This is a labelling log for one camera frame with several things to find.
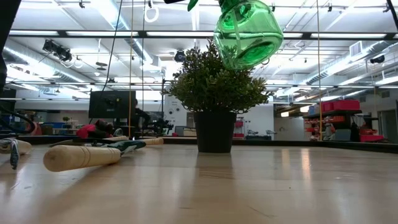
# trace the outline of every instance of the ceiling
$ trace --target ceiling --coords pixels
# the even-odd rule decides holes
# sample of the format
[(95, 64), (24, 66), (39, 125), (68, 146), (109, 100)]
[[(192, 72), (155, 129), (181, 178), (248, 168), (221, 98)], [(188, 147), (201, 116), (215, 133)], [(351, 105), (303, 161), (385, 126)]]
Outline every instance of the ceiling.
[[(114, 30), (114, 28), (101, 14), (93, 1), (83, 1), (85, 8), (79, 6), (79, 0), (23, 0), (17, 13), (12, 29), (27, 30)], [(316, 0), (279, 0), (263, 1), (268, 5), (275, 4), (274, 15), (280, 27), (287, 32), (317, 32), (317, 2)], [(218, 2), (214, 0), (200, 0), (193, 11), (187, 12), (187, 1), (175, 4), (165, 4), (163, 1), (153, 1), (153, 6), (159, 10), (159, 17), (154, 22), (146, 22), (144, 19), (144, 6), (148, 9), (148, 1), (125, 0), (122, 4), (121, 17), (125, 20), (132, 30), (213, 30), (216, 26), (218, 17), (221, 15)], [(386, 9), (386, 2), (383, 0), (319, 0), (319, 31), (320, 32), (371, 32), (387, 33), (397, 32), (392, 15), (390, 12), (383, 12)], [(155, 10), (148, 10), (148, 18), (153, 18)], [(110, 51), (113, 45), (112, 38), (103, 38), (99, 44), (99, 39), (95, 38), (51, 38), (55, 43), (71, 49), (74, 56), (80, 61), (75, 64), (59, 64), (59, 60), (47, 55), (42, 50), (46, 39), (43, 37), (9, 37), (9, 40), (23, 46), (20, 48), (21, 54), (27, 54), (30, 50), (40, 54), (43, 57), (52, 59), (54, 73), (64, 70), (78, 73), (84, 82), (105, 82), (107, 70), (99, 71), (96, 62), (109, 63)], [(173, 61), (173, 55), (177, 50), (186, 50), (197, 45), (205, 49), (205, 39), (142, 39), (137, 40), (143, 49), (150, 55), (160, 58), (159, 63), (155, 63), (158, 71), (148, 71), (140, 69), (141, 63), (139, 57), (133, 52), (135, 60), (131, 60), (131, 48), (124, 39), (114, 41), (114, 50), (109, 66), (109, 77), (116, 78), (119, 83), (128, 83), (127, 77), (132, 75), (132, 82), (144, 82), (145, 85), (132, 86), (133, 90), (145, 90), (143, 94), (138, 93), (144, 100), (160, 99), (158, 85), (162, 79), (171, 79), (173, 72), (179, 68), (179, 64)], [(313, 40), (285, 40), (279, 51), (271, 58), (267, 65), (259, 65), (253, 71), (254, 77), (263, 77), (268, 79), (267, 84), (302, 84), (309, 74), (318, 70), (318, 59), (320, 68), (333, 63), (342, 55), (349, 53), (349, 47), (357, 41), (353, 40), (323, 40), (318, 42)], [(386, 61), (382, 64), (369, 64), (368, 72), (377, 70), (382, 66), (395, 62), (395, 48), (385, 52)], [(339, 70), (327, 78), (322, 79), (322, 85), (339, 85), (345, 80), (356, 77), (365, 71), (365, 61), (360, 61)], [(379, 78), (381, 72), (374, 75)], [(26, 78), (13, 79), (14, 81), (27, 81)], [(63, 79), (53, 79), (54, 82), (65, 82)], [(20, 90), (26, 89), (20, 86), (9, 86)], [(57, 88), (57, 85), (47, 85), (46, 87)], [(87, 92), (89, 86), (84, 86), (76, 91)], [(126, 86), (109, 86), (114, 90), (126, 90)], [(269, 87), (273, 91), (285, 90), (284, 87)], [(299, 97), (303, 94), (309, 94), (310, 90), (299, 89), (291, 93)], [(289, 97), (280, 95), (280, 100), (288, 100)]]

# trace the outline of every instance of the green glass bottle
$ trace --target green glass bottle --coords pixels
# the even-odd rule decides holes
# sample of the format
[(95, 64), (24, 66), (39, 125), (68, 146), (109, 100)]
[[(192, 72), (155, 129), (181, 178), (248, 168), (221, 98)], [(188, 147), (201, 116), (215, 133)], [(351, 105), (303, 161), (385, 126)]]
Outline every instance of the green glass bottle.
[(284, 39), (271, 9), (258, 0), (218, 0), (214, 38), (224, 65), (250, 69), (269, 59)]

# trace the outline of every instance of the wooden table surface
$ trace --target wooden table surface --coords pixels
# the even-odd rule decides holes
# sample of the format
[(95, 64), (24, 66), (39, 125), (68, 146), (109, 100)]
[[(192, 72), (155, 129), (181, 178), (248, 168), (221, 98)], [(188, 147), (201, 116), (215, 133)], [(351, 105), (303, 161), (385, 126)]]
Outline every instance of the wooden table surface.
[(46, 147), (0, 154), (0, 223), (398, 223), (398, 155), (329, 148), (146, 147), (52, 173)]

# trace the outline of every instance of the computer monitor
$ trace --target computer monitor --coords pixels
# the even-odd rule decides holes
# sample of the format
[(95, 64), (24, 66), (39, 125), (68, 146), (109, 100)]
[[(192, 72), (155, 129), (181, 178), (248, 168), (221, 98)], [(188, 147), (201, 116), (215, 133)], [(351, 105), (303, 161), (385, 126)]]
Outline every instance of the computer monitor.
[[(93, 91), (90, 95), (89, 118), (128, 118), (129, 92), (128, 91)], [(136, 92), (131, 92), (131, 114), (134, 114), (134, 100)]]

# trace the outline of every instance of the black pot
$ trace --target black pot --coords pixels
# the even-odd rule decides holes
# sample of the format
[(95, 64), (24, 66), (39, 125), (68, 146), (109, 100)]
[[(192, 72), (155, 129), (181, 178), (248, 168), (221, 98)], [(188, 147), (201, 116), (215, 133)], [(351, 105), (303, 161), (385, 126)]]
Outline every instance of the black pot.
[(236, 114), (232, 112), (197, 112), (193, 114), (199, 152), (229, 153)]

